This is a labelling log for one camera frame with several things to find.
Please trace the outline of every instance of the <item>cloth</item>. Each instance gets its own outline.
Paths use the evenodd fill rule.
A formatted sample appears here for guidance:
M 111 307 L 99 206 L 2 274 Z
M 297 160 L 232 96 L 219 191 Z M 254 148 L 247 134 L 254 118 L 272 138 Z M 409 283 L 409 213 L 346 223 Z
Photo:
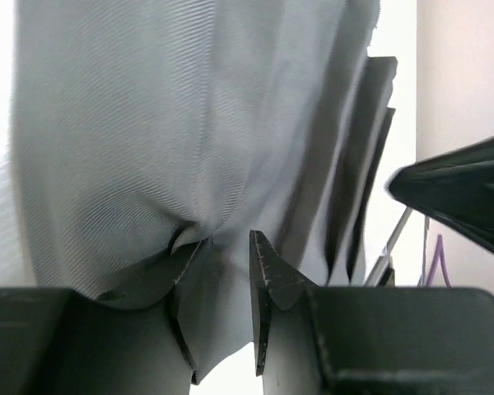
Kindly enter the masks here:
M 311 280 L 361 284 L 359 232 L 343 241 L 359 249 L 349 271 L 326 245 L 358 223 L 333 232 L 337 167 L 364 183 L 373 168 L 382 121 L 358 138 L 352 124 L 379 11 L 378 0 L 18 2 L 0 198 L 19 219 L 0 237 L 39 285 L 96 297 L 212 236 L 202 377 L 252 340 L 251 229 Z M 383 117 L 390 74 L 374 88 Z M 348 161 L 351 145 L 369 160 Z M 344 201 L 365 203 L 361 189 Z

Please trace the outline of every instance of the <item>gray garment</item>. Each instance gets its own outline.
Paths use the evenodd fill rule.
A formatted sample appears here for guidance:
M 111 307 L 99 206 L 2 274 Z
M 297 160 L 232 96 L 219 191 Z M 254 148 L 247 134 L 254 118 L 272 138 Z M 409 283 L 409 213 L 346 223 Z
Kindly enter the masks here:
M 249 230 L 328 281 L 340 154 L 370 144 L 350 126 L 378 15 L 378 0 L 19 2 L 14 179 L 38 284 L 96 297 L 213 236 L 204 377 L 252 340 Z

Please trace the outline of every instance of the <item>black plastic part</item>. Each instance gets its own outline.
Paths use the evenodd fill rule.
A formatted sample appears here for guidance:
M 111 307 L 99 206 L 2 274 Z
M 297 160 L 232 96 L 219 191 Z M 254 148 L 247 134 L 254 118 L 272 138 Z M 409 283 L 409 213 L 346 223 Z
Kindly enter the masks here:
M 0 289 L 0 394 L 188 394 L 210 245 L 182 247 L 98 301 Z
M 494 138 L 401 169 L 389 191 L 494 253 Z
M 265 395 L 494 393 L 487 292 L 319 287 L 284 268 L 261 232 L 250 243 Z

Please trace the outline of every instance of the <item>gray fabric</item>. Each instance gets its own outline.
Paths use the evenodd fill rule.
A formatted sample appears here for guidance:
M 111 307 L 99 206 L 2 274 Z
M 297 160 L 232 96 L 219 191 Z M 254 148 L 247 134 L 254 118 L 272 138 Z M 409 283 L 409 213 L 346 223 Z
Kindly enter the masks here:
M 95 297 L 146 258 L 213 235 L 203 377 L 252 337 L 250 229 L 328 280 L 332 180 L 378 14 L 378 0 L 19 2 L 25 233 L 10 224 L 12 259 L 25 240 L 39 284 Z M 332 281 L 349 283 L 344 265 Z

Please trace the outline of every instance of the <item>metal rod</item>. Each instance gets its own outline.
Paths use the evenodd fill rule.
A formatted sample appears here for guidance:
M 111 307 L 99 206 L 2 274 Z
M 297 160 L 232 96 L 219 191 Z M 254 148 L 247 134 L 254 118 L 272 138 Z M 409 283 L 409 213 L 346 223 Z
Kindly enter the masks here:
M 394 231 L 392 232 L 391 236 L 386 242 L 386 246 L 384 247 L 383 253 L 379 256 L 379 258 L 375 262 L 373 269 L 371 269 L 370 275 L 366 279 L 364 286 L 377 286 L 379 284 L 380 279 L 382 278 L 384 272 L 386 272 L 386 269 L 389 266 L 389 255 L 391 254 L 392 249 L 395 246 L 395 243 L 397 243 L 398 237 L 401 235 L 404 226 L 408 222 L 408 218 L 410 217 L 410 214 L 412 214 L 412 211 L 413 209 L 411 209 L 410 207 L 406 207 L 406 210 L 404 210 L 404 213 L 401 215 L 401 218 L 398 220 L 398 223 L 395 226 Z

